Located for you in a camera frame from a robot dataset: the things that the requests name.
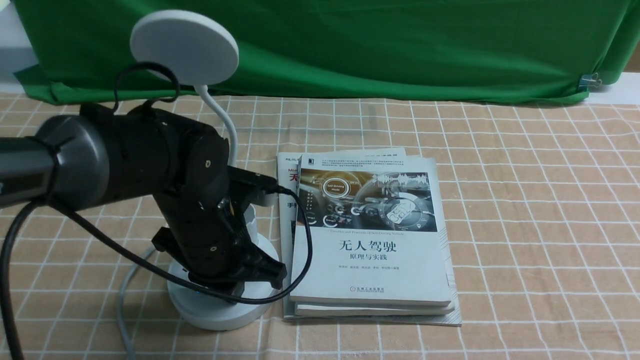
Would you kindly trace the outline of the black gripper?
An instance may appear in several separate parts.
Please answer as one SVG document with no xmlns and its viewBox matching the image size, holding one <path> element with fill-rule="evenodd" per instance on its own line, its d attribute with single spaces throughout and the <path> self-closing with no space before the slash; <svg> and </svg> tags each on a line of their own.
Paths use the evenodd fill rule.
<svg viewBox="0 0 640 360">
<path fill-rule="evenodd" d="M 168 228 L 152 240 L 188 273 L 190 282 L 242 296 L 246 282 L 280 290 L 288 274 L 274 247 L 256 247 L 245 212 L 229 196 L 227 165 L 194 166 L 174 189 L 154 194 Z"/>
</svg>

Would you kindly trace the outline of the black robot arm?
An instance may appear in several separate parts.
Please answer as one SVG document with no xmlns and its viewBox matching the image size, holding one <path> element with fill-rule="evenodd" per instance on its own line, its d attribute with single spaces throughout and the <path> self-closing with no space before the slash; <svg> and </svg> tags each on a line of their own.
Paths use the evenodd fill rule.
<svg viewBox="0 0 640 360">
<path fill-rule="evenodd" d="M 167 223 L 153 246 L 190 281 L 229 296 L 246 282 L 280 289 L 285 264 L 254 244 L 245 220 L 278 184 L 229 158 L 229 140 L 206 123 L 147 104 L 125 115 L 84 104 L 1 139 L 1 206 L 36 199 L 78 212 L 152 196 Z"/>
</svg>

